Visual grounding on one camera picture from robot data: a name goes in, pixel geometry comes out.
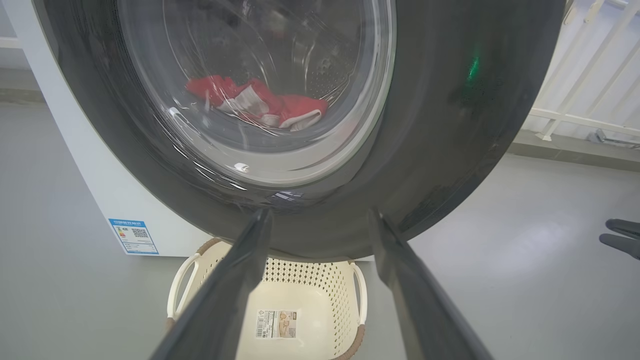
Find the red and white garment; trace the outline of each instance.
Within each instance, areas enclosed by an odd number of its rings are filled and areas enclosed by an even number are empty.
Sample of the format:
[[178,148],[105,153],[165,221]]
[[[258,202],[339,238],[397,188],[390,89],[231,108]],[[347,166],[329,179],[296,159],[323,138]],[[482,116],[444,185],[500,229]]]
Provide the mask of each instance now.
[[325,100],[301,95],[274,95],[258,79],[251,79],[237,86],[231,78],[213,75],[191,79],[187,91],[225,113],[232,113],[245,120],[253,120],[268,127],[291,131],[306,129],[326,113]]

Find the product sticker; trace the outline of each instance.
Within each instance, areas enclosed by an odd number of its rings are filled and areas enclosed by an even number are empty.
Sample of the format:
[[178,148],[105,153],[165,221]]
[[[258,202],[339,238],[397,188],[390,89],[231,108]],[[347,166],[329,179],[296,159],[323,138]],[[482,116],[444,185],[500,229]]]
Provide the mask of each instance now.
[[260,339],[295,339],[297,321],[297,311],[258,310],[255,337]]
[[109,219],[127,254],[159,255],[144,221]]

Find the washing machine door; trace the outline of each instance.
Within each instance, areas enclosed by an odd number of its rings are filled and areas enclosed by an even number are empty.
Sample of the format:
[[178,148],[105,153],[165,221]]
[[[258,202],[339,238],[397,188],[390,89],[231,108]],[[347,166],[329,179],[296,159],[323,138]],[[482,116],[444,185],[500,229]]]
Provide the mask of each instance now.
[[271,255],[372,253],[377,206],[411,239],[513,140],[563,4],[37,1],[94,128],[159,200],[229,241],[260,208]]

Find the laundry basket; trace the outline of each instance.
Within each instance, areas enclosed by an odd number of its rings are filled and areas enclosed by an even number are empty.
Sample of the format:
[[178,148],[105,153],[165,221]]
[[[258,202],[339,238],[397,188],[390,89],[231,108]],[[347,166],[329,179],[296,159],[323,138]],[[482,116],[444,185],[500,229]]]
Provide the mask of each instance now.
[[[169,326],[229,249],[231,245],[214,238],[182,264],[169,292]],[[281,316],[283,322],[270,322]],[[268,258],[262,281],[247,301],[236,359],[346,360],[362,343],[366,318],[367,286],[355,263],[295,263]]]

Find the washing machine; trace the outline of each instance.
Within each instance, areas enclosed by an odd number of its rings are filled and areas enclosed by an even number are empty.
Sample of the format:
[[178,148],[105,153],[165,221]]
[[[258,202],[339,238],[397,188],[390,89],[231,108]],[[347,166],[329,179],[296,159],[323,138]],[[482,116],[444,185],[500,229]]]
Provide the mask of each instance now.
[[527,115],[557,1],[4,0],[127,254],[190,256],[274,216],[269,253],[372,254],[469,195]]

